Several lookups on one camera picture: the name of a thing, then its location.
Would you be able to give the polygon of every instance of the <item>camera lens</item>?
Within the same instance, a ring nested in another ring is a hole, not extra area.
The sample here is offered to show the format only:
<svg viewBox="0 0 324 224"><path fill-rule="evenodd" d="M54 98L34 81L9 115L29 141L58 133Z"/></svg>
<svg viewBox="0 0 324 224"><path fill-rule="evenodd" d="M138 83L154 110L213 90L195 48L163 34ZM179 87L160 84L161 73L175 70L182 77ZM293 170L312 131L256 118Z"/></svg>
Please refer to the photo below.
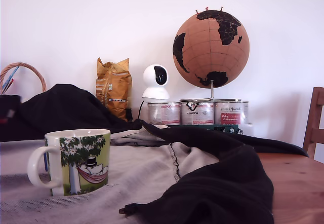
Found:
<svg viewBox="0 0 324 224"><path fill-rule="evenodd" d="M167 82L167 72L161 66L154 66L155 80L159 85L164 85Z"/></svg>

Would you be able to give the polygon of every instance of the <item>white camera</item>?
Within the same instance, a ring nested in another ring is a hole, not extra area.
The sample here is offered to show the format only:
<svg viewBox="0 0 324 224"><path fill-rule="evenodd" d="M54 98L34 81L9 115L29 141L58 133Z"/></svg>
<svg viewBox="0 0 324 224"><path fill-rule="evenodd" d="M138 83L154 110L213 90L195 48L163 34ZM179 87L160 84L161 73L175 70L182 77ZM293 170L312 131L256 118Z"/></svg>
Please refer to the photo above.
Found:
<svg viewBox="0 0 324 224"><path fill-rule="evenodd" d="M169 81L169 75L162 65L148 66L143 73L143 81L147 87L142 96L145 102L165 102L170 98L164 88Z"/></svg>

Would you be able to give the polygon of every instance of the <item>paint can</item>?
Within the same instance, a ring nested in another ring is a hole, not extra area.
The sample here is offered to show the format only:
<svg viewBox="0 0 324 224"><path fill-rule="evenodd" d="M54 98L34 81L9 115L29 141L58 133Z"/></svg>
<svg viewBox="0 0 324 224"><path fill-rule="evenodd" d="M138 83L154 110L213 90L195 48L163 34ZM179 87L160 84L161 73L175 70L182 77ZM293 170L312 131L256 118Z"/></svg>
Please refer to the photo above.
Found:
<svg viewBox="0 0 324 224"><path fill-rule="evenodd" d="M148 121L151 124L180 125L179 102L149 102Z"/></svg>
<svg viewBox="0 0 324 224"><path fill-rule="evenodd" d="M182 125L214 124L214 103L212 101L181 102Z"/></svg>
<svg viewBox="0 0 324 224"><path fill-rule="evenodd" d="M248 101L215 102L215 124L248 124Z"/></svg>

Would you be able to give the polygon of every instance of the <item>black top hat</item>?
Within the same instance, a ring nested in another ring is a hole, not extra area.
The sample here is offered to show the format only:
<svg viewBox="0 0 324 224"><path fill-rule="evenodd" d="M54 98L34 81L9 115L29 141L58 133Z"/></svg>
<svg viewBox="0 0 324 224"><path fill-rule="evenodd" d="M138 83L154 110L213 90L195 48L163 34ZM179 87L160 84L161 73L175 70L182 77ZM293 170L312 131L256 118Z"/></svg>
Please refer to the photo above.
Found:
<svg viewBox="0 0 324 224"><path fill-rule="evenodd" d="M87 160L87 166L96 166L97 162L96 162L96 157L89 157Z"/></svg>

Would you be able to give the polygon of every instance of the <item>globe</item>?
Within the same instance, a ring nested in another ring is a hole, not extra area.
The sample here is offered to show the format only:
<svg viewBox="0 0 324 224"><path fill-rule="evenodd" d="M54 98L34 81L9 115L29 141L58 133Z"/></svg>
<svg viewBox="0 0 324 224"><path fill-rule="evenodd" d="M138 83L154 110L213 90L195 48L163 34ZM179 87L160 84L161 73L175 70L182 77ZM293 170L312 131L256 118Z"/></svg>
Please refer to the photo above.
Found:
<svg viewBox="0 0 324 224"><path fill-rule="evenodd" d="M189 83L210 88L233 81L244 69L250 42L244 26L221 10L191 16L180 27L173 43L173 60Z"/></svg>

